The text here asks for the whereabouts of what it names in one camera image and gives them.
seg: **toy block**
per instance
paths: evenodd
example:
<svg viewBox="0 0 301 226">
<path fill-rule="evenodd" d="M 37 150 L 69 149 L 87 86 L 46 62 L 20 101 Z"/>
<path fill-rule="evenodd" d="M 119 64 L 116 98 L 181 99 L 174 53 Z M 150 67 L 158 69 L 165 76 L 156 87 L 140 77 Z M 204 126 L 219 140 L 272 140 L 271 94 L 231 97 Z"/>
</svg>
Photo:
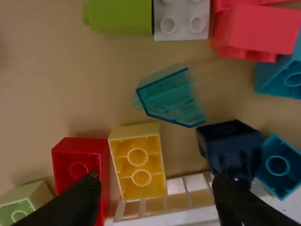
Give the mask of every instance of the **toy block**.
<svg viewBox="0 0 301 226">
<path fill-rule="evenodd" d="M 190 70 L 176 64 L 142 80 L 133 99 L 149 117 L 193 128 L 205 123 Z"/>
<path fill-rule="evenodd" d="M 118 127 L 108 141 L 124 200 L 167 194 L 158 123 Z"/>
<path fill-rule="evenodd" d="M 206 40 L 210 0 L 154 0 L 155 41 Z"/>
<path fill-rule="evenodd" d="M 88 0 L 82 16 L 94 32 L 152 34 L 151 0 Z"/>
<path fill-rule="evenodd" d="M 51 150 L 57 195 L 77 183 L 87 173 L 99 175 L 102 195 L 96 226 L 104 226 L 110 204 L 110 157 L 108 141 L 89 138 L 63 138 Z"/>
<path fill-rule="evenodd" d="M 230 180 L 250 187 L 261 163 L 261 133 L 239 120 L 197 127 L 196 132 L 210 171 L 224 172 Z"/>
<path fill-rule="evenodd" d="M 300 10 L 237 4 L 217 15 L 212 47 L 220 57 L 273 63 L 293 53 L 300 23 Z"/>
<path fill-rule="evenodd" d="M 285 199 L 301 185 L 301 153 L 277 134 L 263 143 L 262 160 L 256 177 L 278 199 Z"/>
<path fill-rule="evenodd" d="M 220 13 L 237 4 L 268 5 L 293 0 L 214 0 L 214 13 Z"/>
<path fill-rule="evenodd" d="M 10 226 L 53 199 L 45 181 L 7 191 L 0 198 L 0 226 Z"/>
<path fill-rule="evenodd" d="M 301 31 L 293 54 L 281 56 L 274 64 L 258 63 L 255 92 L 301 99 Z"/>
</svg>

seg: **tan surface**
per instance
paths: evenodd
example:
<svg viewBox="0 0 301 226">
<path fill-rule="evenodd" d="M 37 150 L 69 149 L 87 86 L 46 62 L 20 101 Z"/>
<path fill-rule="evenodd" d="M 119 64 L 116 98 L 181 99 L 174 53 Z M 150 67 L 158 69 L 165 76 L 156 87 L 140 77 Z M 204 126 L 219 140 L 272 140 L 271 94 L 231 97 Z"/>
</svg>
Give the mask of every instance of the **tan surface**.
<svg viewBox="0 0 301 226">
<path fill-rule="evenodd" d="M 84 0 L 0 2 L 0 194 L 41 178 L 53 189 L 50 149 L 65 136 L 106 138 L 154 121 L 130 97 L 142 77 L 176 62 L 192 63 L 209 123 L 238 118 L 301 147 L 300 101 L 255 94 L 254 63 L 218 59 L 210 41 L 94 35 L 81 21 Z M 167 176 L 207 168 L 194 129 L 160 124 Z M 113 199 L 118 192 L 112 170 Z"/>
</svg>

